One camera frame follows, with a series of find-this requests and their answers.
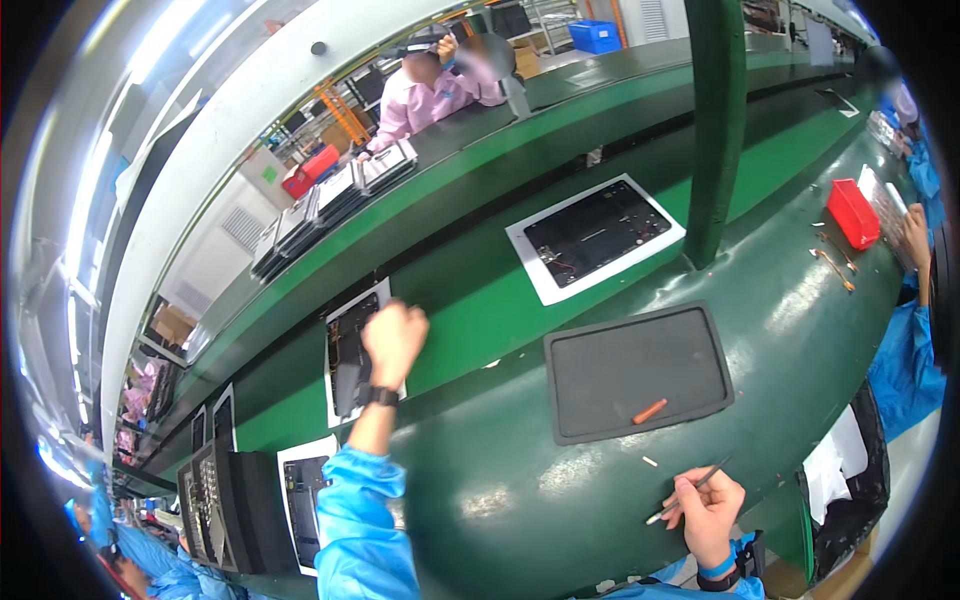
pink shirt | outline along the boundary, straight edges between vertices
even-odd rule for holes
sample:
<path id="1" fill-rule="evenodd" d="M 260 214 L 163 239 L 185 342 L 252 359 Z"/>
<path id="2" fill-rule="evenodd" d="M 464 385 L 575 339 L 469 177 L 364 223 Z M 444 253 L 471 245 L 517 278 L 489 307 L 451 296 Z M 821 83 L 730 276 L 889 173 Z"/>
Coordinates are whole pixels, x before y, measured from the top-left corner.
<path id="1" fill-rule="evenodd" d="M 427 84 L 411 82 L 400 68 L 383 86 L 380 129 L 367 144 L 367 149 L 379 152 L 473 102 L 493 107 L 505 100 L 500 85 L 496 83 L 480 84 L 465 75 L 453 75 L 445 70 L 430 89 Z"/>

black tray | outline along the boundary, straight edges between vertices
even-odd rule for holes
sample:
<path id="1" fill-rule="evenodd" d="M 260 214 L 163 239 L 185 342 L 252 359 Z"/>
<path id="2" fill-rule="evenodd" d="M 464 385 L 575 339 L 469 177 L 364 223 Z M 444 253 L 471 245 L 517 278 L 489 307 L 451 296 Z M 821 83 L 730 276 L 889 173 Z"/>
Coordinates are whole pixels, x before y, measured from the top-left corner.
<path id="1" fill-rule="evenodd" d="M 699 419 L 733 404 L 727 360 L 702 301 L 543 338 L 557 444 Z M 631 419 L 668 402 L 640 425 Z"/>

cable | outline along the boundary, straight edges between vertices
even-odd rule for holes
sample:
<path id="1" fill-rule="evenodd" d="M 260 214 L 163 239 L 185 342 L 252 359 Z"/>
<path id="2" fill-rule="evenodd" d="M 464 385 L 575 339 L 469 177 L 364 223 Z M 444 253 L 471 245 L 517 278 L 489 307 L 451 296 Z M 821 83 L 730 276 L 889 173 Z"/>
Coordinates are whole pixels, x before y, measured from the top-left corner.
<path id="1" fill-rule="evenodd" d="M 551 264 L 555 264 L 555 265 L 560 265 L 561 267 L 566 267 L 567 269 L 570 269 L 571 271 L 573 271 L 573 275 L 576 275 L 576 274 L 577 274 L 577 268 L 576 268 L 576 267 L 574 267 L 573 265 L 568 265 L 568 264 L 566 264 L 565 262 L 560 262 L 560 261 L 557 260 L 556 258 L 554 258 L 553 260 L 551 260 L 550 263 L 551 263 Z"/>

hand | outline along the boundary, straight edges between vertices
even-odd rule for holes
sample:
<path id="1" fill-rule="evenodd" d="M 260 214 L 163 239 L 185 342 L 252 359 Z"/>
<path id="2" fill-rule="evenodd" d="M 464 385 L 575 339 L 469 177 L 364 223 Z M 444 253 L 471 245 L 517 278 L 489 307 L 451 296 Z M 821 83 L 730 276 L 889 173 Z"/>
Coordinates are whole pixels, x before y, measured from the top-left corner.
<path id="1" fill-rule="evenodd" d="M 454 36 L 447 34 L 437 42 L 437 54 L 440 56 L 440 64 L 447 64 L 453 60 L 453 55 L 457 52 L 457 40 Z"/>
<path id="2" fill-rule="evenodd" d="M 373 315 L 363 330 L 363 345 L 373 364 L 370 384 L 394 392 L 413 367 L 430 328 L 423 311 L 390 300 Z"/>
<path id="3" fill-rule="evenodd" d="M 674 500 L 679 500 L 680 506 L 661 517 L 667 521 L 666 528 L 673 529 L 680 522 L 680 516 L 686 515 L 686 547 L 697 559 L 697 564 L 705 568 L 715 568 L 730 556 L 730 531 L 747 494 L 723 470 L 713 473 L 697 490 L 694 485 L 710 469 L 692 468 L 674 477 L 676 491 L 663 500 L 663 506 Z"/>
<path id="4" fill-rule="evenodd" d="M 930 268 L 930 245 L 926 237 L 926 217 L 922 204 L 911 204 L 903 217 L 906 251 L 919 270 Z"/>

screwdriver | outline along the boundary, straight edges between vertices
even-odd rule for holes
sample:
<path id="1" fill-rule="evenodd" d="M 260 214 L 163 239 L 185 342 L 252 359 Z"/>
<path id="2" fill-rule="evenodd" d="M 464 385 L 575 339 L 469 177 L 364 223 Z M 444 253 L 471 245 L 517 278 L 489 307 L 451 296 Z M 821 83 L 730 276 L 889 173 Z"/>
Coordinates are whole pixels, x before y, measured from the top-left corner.
<path id="1" fill-rule="evenodd" d="M 722 461 L 720 461 L 719 463 L 717 463 L 716 465 L 714 465 L 712 469 L 710 469 L 709 471 L 707 471 L 707 474 L 704 475 L 703 479 L 701 479 L 700 481 L 698 481 L 698 482 L 696 483 L 696 485 L 694 485 L 693 487 L 696 488 L 697 490 L 700 490 L 703 486 L 705 486 L 705 485 L 707 484 L 707 480 L 709 480 L 709 478 L 713 476 L 713 473 L 715 473 L 715 472 L 717 472 L 718 470 L 720 470 L 720 467 L 724 466 L 724 465 L 727 463 L 727 461 L 730 460 L 730 457 L 731 457 L 731 456 L 732 456 L 732 454 L 728 454 L 728 455 L 727 455 L 727 458 L 723 459 Z M 680 506 L 680 500 L 674 500 L 673 502 L 671 502 L 670 504 L 668 504 L 666 507 L 664 507 L 662 511 L 660 511 L 659 513 L 656 513 L 655 515 L 653 515 L 653 516 L 651 516 L 650 518 L 648 518 L 648 519 L 646 520 L 647 525 L 653 525 L 654 523 L 656 523 L 657 521 L 660 520 L 660 517 L 661 517 L 661 516 L 666 515 L 667 513 L 669 513 L 670 511 L 672 511 L 673 509 L 677 508 L 678 506 Z"/>

